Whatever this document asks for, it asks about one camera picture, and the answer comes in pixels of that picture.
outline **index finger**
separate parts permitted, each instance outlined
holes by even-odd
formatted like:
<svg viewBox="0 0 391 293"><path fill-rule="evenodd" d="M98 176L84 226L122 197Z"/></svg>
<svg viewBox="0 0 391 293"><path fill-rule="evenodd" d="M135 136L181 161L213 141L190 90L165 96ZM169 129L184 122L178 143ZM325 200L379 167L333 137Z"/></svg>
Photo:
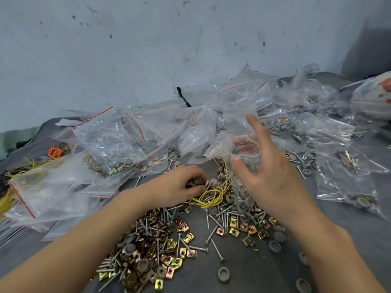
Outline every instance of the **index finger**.
<svg viewBox="0 0 391 293"><path fill-rule="evenodd" d="M257 135L257 141L261 147L261 152L270 152L273 150L274 144L267 128L260 124L257 118L251 114L247 114L246 119Z"/></svg>
<svg viewBox="0 0 391 293"><path fill-rule="evenodd" d="M200 167L196 166L196 165L193 165L193 166L187 166L186 167L186 170L187 170L187 176L188 176L188 180L194 178L201 178L202 181L204 183L206 183L208 181L208 175L206 174L206 172L201 169Z"/></svg>

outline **gray table surface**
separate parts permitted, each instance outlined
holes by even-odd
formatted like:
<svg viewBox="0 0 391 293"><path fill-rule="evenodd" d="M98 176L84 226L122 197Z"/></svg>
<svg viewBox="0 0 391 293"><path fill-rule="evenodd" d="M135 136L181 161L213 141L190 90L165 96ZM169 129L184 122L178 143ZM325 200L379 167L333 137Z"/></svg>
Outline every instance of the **gray table surface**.
<svg viewBox="0 0 391 293"><path fill-rule="evenodd" d="M50 136L61 128L56 127L59 119L51 119L44 123L36 138L29 145L12 153L0 162L0 170L15 167L23 163L23 158L37 158L45 152L46 146L54 143ZM384 146L387 143L377 140L359 141L369 142L373 145ZM210 177L216 175L215 163L201 165ZM389 174L374 175L381 208L388 218L391 216L391 197L389 194ZM147 177L142 182L147 182L153 176ZM131 188L135 179L129 180L122 189ZM316 181L314 177L307 179L305 184L315 197ZM320 209L336 224L345 228L357 246L358 251L373 271L374 275L385 287L391 291L391 228L389 221L377 216L363 214L342 203L317 201ZM205 246L205 239L209 235L206 227L205 211L195 207L190 214L181 214L188 223L191 232L195 235L192 242L194 246ZM0 277L7 274L17 265L32 256L35 252L45 247L48 243L41 242L43 235L33 231L27 231L11 244L0 250ZM296 292L294 281L298 277L310 282L316 292L315 283L310 270L298 261L297 254L300 248L294 238L287 232L287 242L283 244L281 254L273 254L267 248L267 241L256 238L253 248L246 248L240 238L219 237L214 240L226 262L223 264L229 268L231 279L228 284L222 284L217 278L218 268L221 267L217 253L209 246L209 253L199 252L197 259L186 259L183 267L175 272L172 280L164 281L164 291L171 292ZM84 292L97 292L100 288L98 280L91 281ZM148 286L144 292L153 292L153 286ZM103 292L123 292L119 282L113 282Z"/></svg>

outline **hand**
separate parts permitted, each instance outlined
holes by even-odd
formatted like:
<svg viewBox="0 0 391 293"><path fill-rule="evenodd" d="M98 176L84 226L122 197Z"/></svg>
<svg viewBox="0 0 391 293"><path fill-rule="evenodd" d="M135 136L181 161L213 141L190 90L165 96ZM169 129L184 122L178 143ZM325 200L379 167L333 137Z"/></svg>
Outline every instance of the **hand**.
<svg viewBox="0 0 391 293"><path fill-rule="evenodd" d="M256 134L252 138L261 148L261 166L254 174L247 170L242 159L235 158L231 164L233 172L253 199L286 226L293 224L293 219L302 218L300 214L320 212L297 170L273 145L267 128L251 114L247 114L246 118Z"/></svg>
<svg viewBox="0 0 391 293"><path fill-rule="evenodd" d="M196 197L205 192L203 185L186 188L192 178L201 178L204 183L208 176L198 166L179 166L169 172L142 184L148 199L148 208L173 207L179 203Z"/></svg>

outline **yellow cord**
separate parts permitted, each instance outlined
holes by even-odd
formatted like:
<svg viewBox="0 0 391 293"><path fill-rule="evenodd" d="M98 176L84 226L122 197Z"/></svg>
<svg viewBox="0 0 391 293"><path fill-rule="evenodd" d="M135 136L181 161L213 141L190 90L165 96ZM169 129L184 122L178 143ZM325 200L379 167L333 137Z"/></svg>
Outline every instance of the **yellow cord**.
<svg viewBox="0 0 391 293"><path fill-rule="evenodd" d="M189 204L200 206L201 208L205 209L208 207L217 206L219 203L221 203L224 199L224 195L226 194L227 190L231 186L231 184L228 184L228 170L227 170L227 163L225 160L224 162L224 168L225 168L225 181L223 184L221 184L219 187L210 189L208 191L205 191L198 199L192 198L194 202L188 202ZM210 202L203 202L203 199L206 197L208 193L213 192L213 199Z"/></svg>

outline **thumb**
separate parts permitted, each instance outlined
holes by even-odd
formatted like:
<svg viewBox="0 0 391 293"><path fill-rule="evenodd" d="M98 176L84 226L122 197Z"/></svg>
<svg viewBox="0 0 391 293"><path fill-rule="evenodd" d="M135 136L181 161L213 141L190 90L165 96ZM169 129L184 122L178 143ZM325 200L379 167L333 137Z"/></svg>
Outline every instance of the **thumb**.
<svg viewBox="0 0 391 293"><path fill-rule="evenodd" d="M191 199L192 197L199 197L206 190L204 185L198 185L185 190L186 200Z"/></svg>
<svg viewBox="0 0 391 293"><path fill-rule="evenodd" d="M246 185L253 176L253 173L247 169L242 158L231 159L231 167L243 185Z"/></svg>

